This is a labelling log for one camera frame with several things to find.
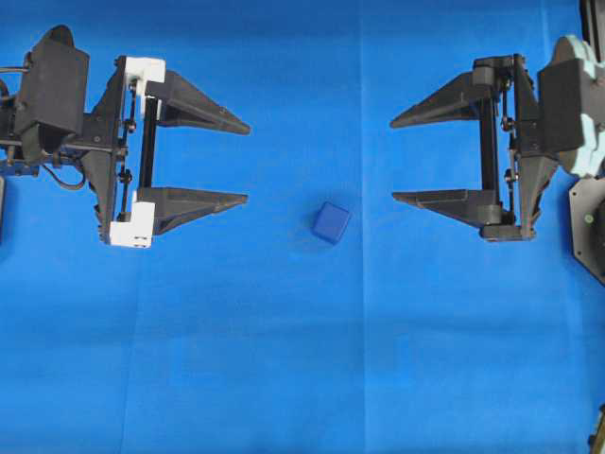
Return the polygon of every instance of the black cable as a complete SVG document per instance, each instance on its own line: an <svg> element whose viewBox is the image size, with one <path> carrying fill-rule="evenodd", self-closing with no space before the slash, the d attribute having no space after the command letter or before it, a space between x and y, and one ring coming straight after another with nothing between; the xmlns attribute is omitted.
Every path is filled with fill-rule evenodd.
<svg viewBox="0 0 605 454"><path fill-rule="evenodd" d="M29 70L24 66L0 66L0 74L2 73L27 73Z"/></svg>
<svg viewBox="0 0 605 454"><path fill-rule="evenodd" d="M62 187L63 189L67 189L68 191L79 191L82 187L84 187L84 184L86 183L86 175L84 174L81 168L79 168L78 170L82 172L82 181L77 184L69 184L60 180L59 177L55 174L55 172L48 168L47 165L42 164L42 167L50 174L51 177L53 177L53 180L55 180L60 187Z"/></svg>

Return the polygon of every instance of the black mount plate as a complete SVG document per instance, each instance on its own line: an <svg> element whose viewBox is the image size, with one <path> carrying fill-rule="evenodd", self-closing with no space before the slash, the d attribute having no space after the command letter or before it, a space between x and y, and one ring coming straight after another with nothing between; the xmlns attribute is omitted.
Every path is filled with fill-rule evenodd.
<svg viewBox="0 0 605 454"><path fill-rule="evenodd" d="M605 285L603 248L595 247L597 208L605 201L605 179L578 181L569 190L571 230L574 238L574 256L598 281Z"/></svg>

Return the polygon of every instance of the blue cube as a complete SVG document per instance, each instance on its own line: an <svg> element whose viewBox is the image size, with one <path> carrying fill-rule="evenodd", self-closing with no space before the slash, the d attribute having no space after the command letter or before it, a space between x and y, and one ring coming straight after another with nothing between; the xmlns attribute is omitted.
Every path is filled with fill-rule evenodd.
<svg viewBox="0 0 605 454"><path fill-rule="evenodd" d="M313 234L321 239L337 244L347 229L351 213L333 205L329 201L323 204L313 225Z"/></svg>

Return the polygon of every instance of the robotic arm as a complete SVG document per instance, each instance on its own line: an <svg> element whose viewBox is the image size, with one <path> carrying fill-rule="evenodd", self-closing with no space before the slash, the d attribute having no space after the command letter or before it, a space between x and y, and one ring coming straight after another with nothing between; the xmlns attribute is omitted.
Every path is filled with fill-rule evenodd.
<svg viewBox="0 0 605 454"><path fill-rule="evenodd" d="M0 68L0 73L23 73L15 95L0 80L0 149L6 153L6 159L0 160L0 221L2 177L36 177L40 168L65 189L78 190L88 181L97 197L100 239L114 246L148 248L153 236L247 201L239 194L154 187L152 176L157 127L248 134L248 125L179 74L166 70L164 61L126 56L115 60L103 97L85 113L88 62L89 56L74 47L69 28L56 26L26 54L23 67ZM136 97L144 118L141 170L127 211L132 181L126 167L127 143L137 126ZM125 118L127 107L130 112ZM82 175L81 182L62 182L51 166L74 167ZM116 215L118 183L124 187Z"/></svg>

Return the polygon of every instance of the blue tabletop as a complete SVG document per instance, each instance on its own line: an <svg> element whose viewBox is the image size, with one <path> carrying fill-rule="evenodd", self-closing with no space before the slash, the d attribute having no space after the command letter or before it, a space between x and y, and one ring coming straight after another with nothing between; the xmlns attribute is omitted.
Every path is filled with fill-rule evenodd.
<svg viewBox="0 0 605 454"><path fill-rule="evenodd" d="M157 185L250 201L148 251L97 241L90 191L9 180L0 452L585 452L605 306L570 253L573 180L557 174L530 243L488 244L390 195L478 186L476 124L390 120L475 58L522 53L535 76L580 35L575 0L2 10L5 64L72 28L89 109L116 56L162 58L252 134L159 131ZM311 234L325 201L352 215L336 246Z"/></svg>

